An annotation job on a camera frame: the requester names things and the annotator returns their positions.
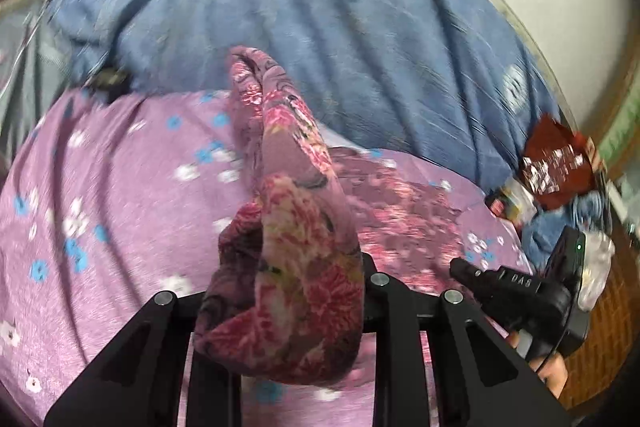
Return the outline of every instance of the blue flower pattern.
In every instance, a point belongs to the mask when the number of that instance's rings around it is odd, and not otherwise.
[[[211,151],[209,149],[198,149],[196,151],[196,160],[198,163],[211,163],[213,161]]]
[[[74,263],[74,271],[80,273],[84,271],[89,262],[87,254],[78,246],[75,239],[67,239],[65,241],[65,253]]]
[[[276,403],[284,394],[284,386],[271,380],[258,380],[254,383],[254,392],[259,403]]]
[[[47,275],[49,275],[49,267],[47,266],[46,261],[42,259],[36,259],[31,264],[31,269],[29,270],[29,277],[31,277],[35,282],[43,282]]]
[[[29,203],[20,196],[14,198],[14,210],[16,216],[24,217],[29,214]]]
[[[228,125],[229,122],[228,114],[226,112],[221,112],[213,118],[213,127],[224,127],[225,125]]]
[[[182,125],[182,118],[180,118],[179,116],[170,116],[167,120],[166,120],[166,126],[169,130],[175,131],[180,129],[180,126]]]
[[[95,235],[95,238],[101,243],[106,243],[109,240],[109,234],[107,234],[107,229],[105,229],[105,227],[103,227],[102,225],[97,225],[94,228],[94,235]]]

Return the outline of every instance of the blue blanket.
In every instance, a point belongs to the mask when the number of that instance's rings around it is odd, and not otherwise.
[[[316,117],[367,148],[497,187],[558,105],[488,0],[53,0],[75,81],[126,68],[134,89],[226,87],[229,47],[264,49]]]

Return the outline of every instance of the wooden surface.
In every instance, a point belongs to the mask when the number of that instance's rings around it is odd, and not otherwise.
[[[607,286],[591,313],[591,326],[583,346],[566,360],[569,378],[560,402],[567,409],[595,407],[597,397],[618,373],[640,331],[640,279],[635,251],[622,225],[615,220],[612,259]]]

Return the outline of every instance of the human hand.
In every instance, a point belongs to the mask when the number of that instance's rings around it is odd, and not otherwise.
[[[513,349],[515,349],[520,341],[520,335],[517,331],[513,331],[513,333],[509,333],[505,340],[511,347],[513,347]],[[543,358],[531,360],[531,362],[529,362],[530,368],[537,371],[543,360]],[[540,369],[538,376],[546,383],[549,391],[558,398],[564,389],[564,385],[566,384],[566,379],[568,377],[562,356],[559,353],[554,353],[549,361],[545,363],[545,367]]]

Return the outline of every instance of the white flower pattern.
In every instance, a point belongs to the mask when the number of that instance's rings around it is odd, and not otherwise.
[[[505,102],[513,112],[519,112],[527,101],[527,82],[523,71],[512,64],[504,72],[502,82]]]
[[[4,340],[4,343],[9,344],[11,347],[18,347],[20,345],[18,330],[7,321],[0,323],[0,339]]]
[[[27,391],[34,394],[38,394],[40,391],[42,391],[42,386],[40,385],[40,381],[33,375],[30,375],[29,378],[27,378],[25,387],[27,388]]]
[[[211,153],[211,156],[216,162],[231,163],[236,159],[236,153],[225,149],[216,149]]]
[[[321,402],[332,402],[342,395],[342,391],[334,391],[333,389],[318,389],[314,393],[316,400]]]
[[[238,171],[222,171],[218,174],[218,181],[223,183],[236,182],[240,179],[240,173]]]
[[[190,182],[200,177],[198,168],[193,164],[180,165],[175,169],[174,177],[181,182]]]
[[[38,195],[37,188],[32,188],[31,192],[29,192],[29,210],[31,212],[35,212],[38,209],[38,204],[40,203],[40,197]]]
[[[71,202],[69,213],[62,221],[62,230],[68,238],[80,237],[89,226],[89,218],[82,211],[82,198],[76,198]]]
[[[181,275],[172,275],[166,279],[162,279],[159,283],[160,290],[168,290],[174,292],[178,297],[185,297],[193,293],[193,284]]]
[[[76,130],[73,131],[72,135],[69,137],[67,144],[69,145],[69,147],[71,147],[71,149],[77,149],[84,143],[85,139],[86,134],[83,131]]]
[[[146,125],[146,120],[139,120],[131,124],[129,129],[127,129],[127,134],[131,134],[135,131],[139,131]]]

